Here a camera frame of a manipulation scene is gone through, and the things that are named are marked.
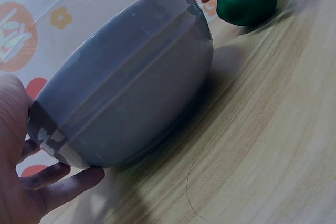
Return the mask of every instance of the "gray bowl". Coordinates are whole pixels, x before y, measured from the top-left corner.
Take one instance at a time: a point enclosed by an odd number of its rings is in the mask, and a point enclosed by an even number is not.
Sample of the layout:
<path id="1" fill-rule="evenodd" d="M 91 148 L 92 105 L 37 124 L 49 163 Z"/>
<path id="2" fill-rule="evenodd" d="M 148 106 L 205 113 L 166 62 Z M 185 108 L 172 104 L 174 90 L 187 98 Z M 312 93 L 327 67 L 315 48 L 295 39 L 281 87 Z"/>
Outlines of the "gray bowl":
<path id="1" fill-rule="evenodd" d="M 196 0 L 138 0 L 83 43 L 29 110 L 28 134 L 61 162 L 126 162 L 181 118 L 213 57 Z"/>

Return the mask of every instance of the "wood grain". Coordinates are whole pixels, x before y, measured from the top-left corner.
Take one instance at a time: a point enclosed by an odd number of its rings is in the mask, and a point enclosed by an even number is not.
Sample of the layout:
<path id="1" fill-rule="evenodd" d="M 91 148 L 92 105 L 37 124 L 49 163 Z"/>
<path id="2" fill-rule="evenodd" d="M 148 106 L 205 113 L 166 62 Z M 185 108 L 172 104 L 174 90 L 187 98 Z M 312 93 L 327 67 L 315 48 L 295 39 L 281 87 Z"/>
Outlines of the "wood grain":
<path id="1" fill-rule="evenodd" d="M 183 125 L 42 223 L 336 223 L 336 0 L 279 0 L 262 27 L 212 33 Z"/>

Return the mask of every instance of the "red pattern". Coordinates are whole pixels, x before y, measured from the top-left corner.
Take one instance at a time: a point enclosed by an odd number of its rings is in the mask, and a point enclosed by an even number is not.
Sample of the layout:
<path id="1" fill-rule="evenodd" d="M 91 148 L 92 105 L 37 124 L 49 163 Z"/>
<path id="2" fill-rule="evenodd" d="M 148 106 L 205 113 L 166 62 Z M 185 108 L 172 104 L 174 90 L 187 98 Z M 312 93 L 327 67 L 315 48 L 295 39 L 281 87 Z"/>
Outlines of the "red pattern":
<path id="1" fill-rule="evenodd" d="M 28 177 L 33 174 L 37 174 L 47 168 L 48 166 L 46 165 L 32 165 L 30 167 L 27 167 L 22 173 L 21 177 Z"/>
<path id="2" fill-rule="evenodd" d="M 36 99 L 37 95 L 41 91 L 41 89 L 44 87 L 44 85 L 47 83 L 47 80 L 44 78 L 34 78 L 30 81 L 28 84 L 26 90 L 27 94 L 32 98 Z"/>

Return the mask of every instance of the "green fruit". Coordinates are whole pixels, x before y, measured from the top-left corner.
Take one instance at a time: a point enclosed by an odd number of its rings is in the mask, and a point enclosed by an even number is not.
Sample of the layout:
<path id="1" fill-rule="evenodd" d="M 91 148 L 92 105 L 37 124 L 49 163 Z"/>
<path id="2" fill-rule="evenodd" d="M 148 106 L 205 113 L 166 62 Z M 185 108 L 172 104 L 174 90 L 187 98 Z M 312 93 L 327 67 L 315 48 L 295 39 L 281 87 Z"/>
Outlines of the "green fruit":
<path id="1" fill-rule="evenodd" d="M 278 0 L 217 0 L 220 19 L 237 26 L 254 26 L 270 18 Z"/>

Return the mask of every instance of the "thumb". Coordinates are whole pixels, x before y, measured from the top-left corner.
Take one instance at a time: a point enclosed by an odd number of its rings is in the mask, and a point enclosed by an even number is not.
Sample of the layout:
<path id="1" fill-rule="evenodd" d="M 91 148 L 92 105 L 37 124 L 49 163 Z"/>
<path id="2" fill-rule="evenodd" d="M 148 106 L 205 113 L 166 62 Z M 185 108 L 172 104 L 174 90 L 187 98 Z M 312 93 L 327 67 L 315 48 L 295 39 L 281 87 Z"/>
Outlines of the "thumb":
<path id="1" fill-rule="evenodd" d="M 16 165 L 27 134 L 30 99 L 21 81 L 0 76 L 0 145 L 2 156 Z"/>

